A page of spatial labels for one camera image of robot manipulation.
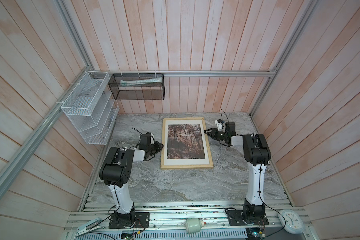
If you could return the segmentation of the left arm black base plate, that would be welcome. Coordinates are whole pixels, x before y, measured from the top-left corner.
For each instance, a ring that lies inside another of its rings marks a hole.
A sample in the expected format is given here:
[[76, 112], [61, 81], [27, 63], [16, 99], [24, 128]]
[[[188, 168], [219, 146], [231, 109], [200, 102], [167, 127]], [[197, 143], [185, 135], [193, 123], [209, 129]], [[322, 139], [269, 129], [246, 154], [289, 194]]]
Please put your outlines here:
[[150, 213], [131, 211], [129, 214], [111, 214], [109, 229], [142, 228], [149, 227]]

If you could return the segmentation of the autumn forest photo print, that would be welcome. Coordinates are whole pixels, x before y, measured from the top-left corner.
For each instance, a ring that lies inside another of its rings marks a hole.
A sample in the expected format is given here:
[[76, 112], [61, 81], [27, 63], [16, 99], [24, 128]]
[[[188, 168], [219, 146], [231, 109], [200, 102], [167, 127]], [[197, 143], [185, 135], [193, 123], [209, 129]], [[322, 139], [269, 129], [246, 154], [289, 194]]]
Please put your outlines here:
[[205, 159], [199, 124], [168, 125], [167, 159]]

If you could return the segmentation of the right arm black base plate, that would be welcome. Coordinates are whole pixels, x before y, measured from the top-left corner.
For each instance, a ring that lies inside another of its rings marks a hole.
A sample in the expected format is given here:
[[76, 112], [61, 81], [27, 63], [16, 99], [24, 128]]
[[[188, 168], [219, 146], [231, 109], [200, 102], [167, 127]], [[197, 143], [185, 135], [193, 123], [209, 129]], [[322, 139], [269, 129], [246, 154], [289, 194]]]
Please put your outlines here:
[[256, 213], [247, 210], [236, 210], [234, 208], [225, 209], [230, 226], [252, 226], [269, 225], [267, 216], [263, 213]]

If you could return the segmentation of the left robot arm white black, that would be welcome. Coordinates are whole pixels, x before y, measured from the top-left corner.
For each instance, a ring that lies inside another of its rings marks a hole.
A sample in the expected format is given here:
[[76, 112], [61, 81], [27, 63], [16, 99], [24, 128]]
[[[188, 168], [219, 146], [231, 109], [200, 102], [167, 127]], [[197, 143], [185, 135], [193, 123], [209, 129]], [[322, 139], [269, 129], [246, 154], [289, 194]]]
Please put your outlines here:
[[99, 177], [110, 189], [118, 214], [130, 214], [134, 208], [128, 186], [133, 163], [149, 161], [155, 158], [163, 148], [164, 145], [147, 132], [140, 135], [140, 140], [134, 147], [109, 149]]

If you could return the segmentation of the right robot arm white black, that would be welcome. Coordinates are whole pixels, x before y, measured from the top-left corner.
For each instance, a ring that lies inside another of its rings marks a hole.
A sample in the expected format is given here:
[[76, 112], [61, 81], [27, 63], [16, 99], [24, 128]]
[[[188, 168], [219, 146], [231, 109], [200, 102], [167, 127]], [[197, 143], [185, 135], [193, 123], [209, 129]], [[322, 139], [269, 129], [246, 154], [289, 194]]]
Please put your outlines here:
[[271, 159], [271, 151], [262, 134], [236, 133], [236, 123], [216, 120], [216, 128], [204, 130], [211, 139], [224, 142], [224, 146], [243, 147], [244, 159], [249, 167], [249, 187], [242, 210], [244, 221], [255, 221], [265, 218], [264, 180], [267, 165]]

